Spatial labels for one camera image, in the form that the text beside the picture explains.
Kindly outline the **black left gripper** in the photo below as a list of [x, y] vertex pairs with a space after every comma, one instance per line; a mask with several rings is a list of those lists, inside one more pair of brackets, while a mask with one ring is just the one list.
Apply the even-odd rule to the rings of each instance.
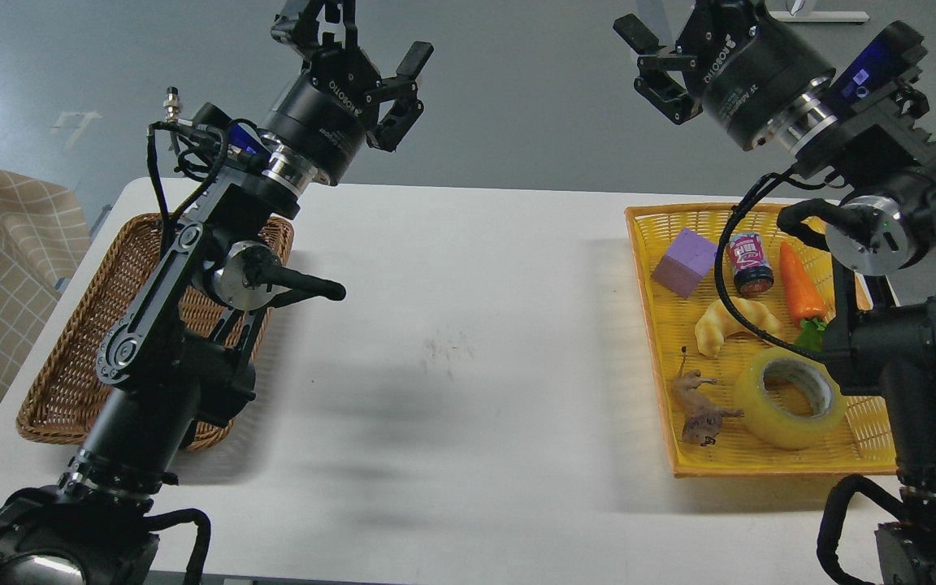
[[[431, 43], [414, 41], [395, 75], [380, 80], [378, 68], [358, 49], [356, 8], [356, 1], [286, 1], [271, 25], [272, 40], [308, 63], [272, 104], [261, 133], [308, 159], [317, 180], [330, 186], [338, 185], [366, 142], [393, 152], [404, 140], [423, 114], [418, 78], [434, 53]], [[340, 24], [342, 40], [321, 33], [322, 22]], [[366, 96], [392, 103], [379, 121], [379, 108]]]

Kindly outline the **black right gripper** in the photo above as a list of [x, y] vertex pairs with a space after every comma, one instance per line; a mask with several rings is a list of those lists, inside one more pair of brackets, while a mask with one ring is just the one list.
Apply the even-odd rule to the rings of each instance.
[[[712, 116], [743, 150], [834, 67], [761, 1], [697, 1], [673, 51], [637, 15], [614, 32], [636, 54], [634, 89], [674, 124]], [[671, 77], [683, 72], [684, 86]]]

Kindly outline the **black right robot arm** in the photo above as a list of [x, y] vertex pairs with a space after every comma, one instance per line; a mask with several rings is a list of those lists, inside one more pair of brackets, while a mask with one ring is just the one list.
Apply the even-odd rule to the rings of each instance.
[[929, 109], [915, 89], [924, 37], [886, 26], [836, 74], [761, 1], [698, 1], [675, 44], [638, 16], [614, 30], [638, 56], [635, 90], [683, 124], [709, 112], [744, 150], [776, 140], [794, 166], [762, 176], [735, 205], [729, 237], [781, 183], [805, 189], [829, 170], [851, 192], [839, 204], [785, 207], [778, 226], [831, 254], [837, 314], [818, 353], [846, 396], [881, 397], [894, 433], [900, 495], [848, 475], [822, 512], [817, 558], [836, 583], [857, 583], [837, 544], [854, 495], [891, 515], [877, 527], [887, 584], [936, 584], [936, 136], [917, 127]]

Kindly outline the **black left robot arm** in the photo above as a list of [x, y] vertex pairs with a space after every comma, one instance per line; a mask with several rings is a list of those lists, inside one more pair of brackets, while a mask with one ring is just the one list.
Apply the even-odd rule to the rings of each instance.
[[345, 286], [287, 269], [259, 236], [292, 219], [312, 183], [338, 185], [364, 145], [392, 152], [423, 114], [418, 78], [434, 48], [416, 41], [382, 77], [359, 45], [353, 1], [288, 1], [271, 27], [301, 73], [262, 123], [205, 104], [146, 131], [158, 202], [156, 266], [97, 348], [106, 404], [53, 486], [0, 508], [0, 584], [141, 584], [160, 533], [196, 529], [186, 584], [203, 581], [211, 523], [198, 509], [153, 515], [175, 485], [172, 459], [198, 423], [223, 428], [255, 399], [252, 352], [268, 311]]

